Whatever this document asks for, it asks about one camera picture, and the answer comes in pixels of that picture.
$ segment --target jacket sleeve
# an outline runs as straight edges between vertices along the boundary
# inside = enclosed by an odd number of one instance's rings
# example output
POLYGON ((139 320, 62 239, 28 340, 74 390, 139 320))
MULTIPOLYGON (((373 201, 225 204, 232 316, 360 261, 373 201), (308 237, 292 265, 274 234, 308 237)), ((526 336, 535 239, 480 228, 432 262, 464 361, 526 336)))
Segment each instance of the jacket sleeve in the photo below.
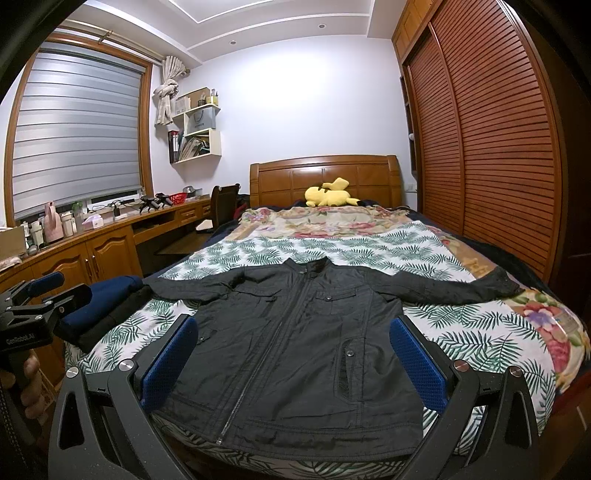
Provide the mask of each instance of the jacket sleeve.
POLYGON ((170 280, 168 278, 148 278, 154 294, 166 300, 194 300, 208 303, 230 292, 244 278, 244 267, 233 268, 227 272, 209 275, 199 280, 170 280))
POLYGON ((469 283, 432 280, 406 271, 390 276, 370 270, 365 275, 377 293, 412 303, 464 305, 512 297, 522 291, 501 267, 469 283))

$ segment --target drawer handle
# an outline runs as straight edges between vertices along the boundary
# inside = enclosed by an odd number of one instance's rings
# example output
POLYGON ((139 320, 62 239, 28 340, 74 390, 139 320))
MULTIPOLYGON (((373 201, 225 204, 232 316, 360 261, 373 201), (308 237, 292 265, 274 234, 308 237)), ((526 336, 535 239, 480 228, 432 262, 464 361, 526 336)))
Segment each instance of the drawer handle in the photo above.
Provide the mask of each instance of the drawer handle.
POLYGON ((86 273, 88 273, 88 278, 92 280, 92 272, 90 270, 90 262, 88 261, 87 258, 84 259, 85 265, 86 265, 86 273))
POLYGON ((96 278, 99 278, 99 264, 96 261, 96 257, 94 255, 92 255, 92 263, 95 266, 96 278))

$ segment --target window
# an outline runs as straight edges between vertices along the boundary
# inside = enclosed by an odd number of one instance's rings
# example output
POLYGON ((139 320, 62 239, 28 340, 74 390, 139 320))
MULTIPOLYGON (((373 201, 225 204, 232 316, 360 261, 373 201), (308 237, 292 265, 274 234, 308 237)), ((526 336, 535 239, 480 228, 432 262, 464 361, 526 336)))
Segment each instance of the window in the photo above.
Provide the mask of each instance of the window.
POLYGON ((42 212, 49 201, 59 207, 142 186, 151 192, 150 159, 141 158, 148 156, 142 93, 149 96, 151 66, 51 39, 15 100, 12 172, 5 175, 14 210, 7 219, 42 212))

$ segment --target ceiling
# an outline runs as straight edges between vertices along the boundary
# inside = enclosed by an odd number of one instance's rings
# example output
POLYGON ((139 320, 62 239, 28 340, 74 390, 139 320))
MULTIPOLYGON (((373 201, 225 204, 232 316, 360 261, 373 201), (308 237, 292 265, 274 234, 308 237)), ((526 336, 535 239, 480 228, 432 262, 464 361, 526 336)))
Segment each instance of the ceiling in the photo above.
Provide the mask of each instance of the ceiling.
POLYGON ((194 68, 226 53, 288 38, 391 38, 404 4, 404 0, 87 0, 69 18, 113 30, 194 68))

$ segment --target cardboard box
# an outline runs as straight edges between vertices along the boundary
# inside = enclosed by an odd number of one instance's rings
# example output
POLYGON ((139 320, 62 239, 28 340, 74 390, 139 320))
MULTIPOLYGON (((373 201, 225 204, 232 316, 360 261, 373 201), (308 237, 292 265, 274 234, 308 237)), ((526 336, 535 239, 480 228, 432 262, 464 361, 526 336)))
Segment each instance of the cardboard box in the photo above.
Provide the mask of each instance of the cardboard box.
POLYGON ((25 229, 22 225, 0 231, 0 260, 16 257, 26 251, 25 229))

